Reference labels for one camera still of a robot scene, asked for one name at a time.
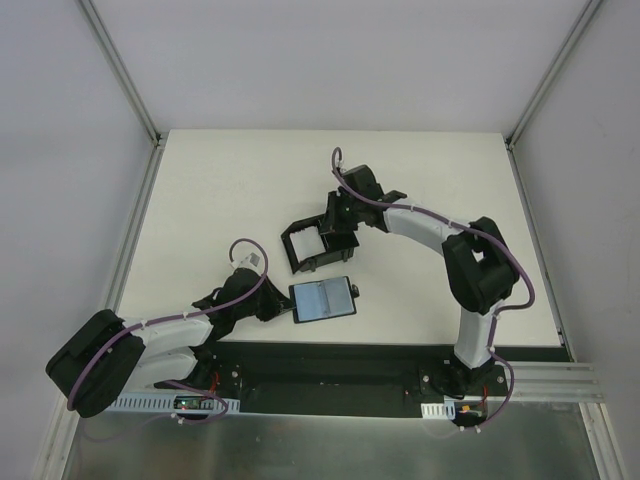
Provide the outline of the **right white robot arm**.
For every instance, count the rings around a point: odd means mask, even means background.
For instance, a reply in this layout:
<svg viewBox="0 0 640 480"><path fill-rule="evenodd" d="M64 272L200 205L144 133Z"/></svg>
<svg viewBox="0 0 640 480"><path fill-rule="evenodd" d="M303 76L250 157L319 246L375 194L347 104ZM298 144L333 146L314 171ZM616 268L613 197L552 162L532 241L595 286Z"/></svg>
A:
<svg viewBox="0 0 640 480"><path fill-rule="evenodd" d="M482 217L456 226L402 192L385 193L367 165L346 172L334 166L332 173L339 187L328 195L321 235L346 234L365 224L411 239L444 259L450 291L461 307L450 382L457 392L473 394L484 385L485 371L493 362L491 315L520 278L497 246L503 241L497 225Z"/></svg>

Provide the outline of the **black card tray box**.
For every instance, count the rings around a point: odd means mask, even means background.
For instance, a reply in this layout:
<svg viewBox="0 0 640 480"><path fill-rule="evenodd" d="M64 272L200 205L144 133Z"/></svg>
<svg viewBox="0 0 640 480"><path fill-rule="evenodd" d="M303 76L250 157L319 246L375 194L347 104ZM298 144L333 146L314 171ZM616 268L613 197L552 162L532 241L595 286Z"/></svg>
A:
<svg viewBox="0 0 640 480"><path fill-rule="evenodd" d="M295 221L281 234L293 274L315 272L323 266L347 262L359 246L354 232L321 234L322 219L322 215L317 215Z"/></svg>

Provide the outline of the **black leather card holder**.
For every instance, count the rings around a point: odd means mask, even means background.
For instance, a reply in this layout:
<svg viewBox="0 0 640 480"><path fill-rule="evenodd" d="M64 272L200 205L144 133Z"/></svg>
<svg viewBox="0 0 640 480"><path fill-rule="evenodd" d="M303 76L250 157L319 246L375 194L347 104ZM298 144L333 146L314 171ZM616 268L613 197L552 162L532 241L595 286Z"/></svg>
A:
<svg viewBox="0 0 640 480"><path fill-rule="evenodd" d="M295 324L309 324L357 313L360 290L348 276L294 284L289 287Z"/></svg>

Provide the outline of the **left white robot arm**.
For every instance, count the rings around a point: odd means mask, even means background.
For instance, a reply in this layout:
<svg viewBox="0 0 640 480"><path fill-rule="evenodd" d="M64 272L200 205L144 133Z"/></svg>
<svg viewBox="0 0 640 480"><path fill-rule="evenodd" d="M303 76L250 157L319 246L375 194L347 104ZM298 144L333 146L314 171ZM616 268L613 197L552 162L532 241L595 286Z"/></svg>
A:
<svg viewBox="0 0 640 480"><path fill-rule="evenodd" d="M45 372L83 418L105 411L125 390L209 382L213 345L237 322L262 322L294 309L266 274L239 267L191 311L128 325L111 309L95 313L48 361Z"/></svg>

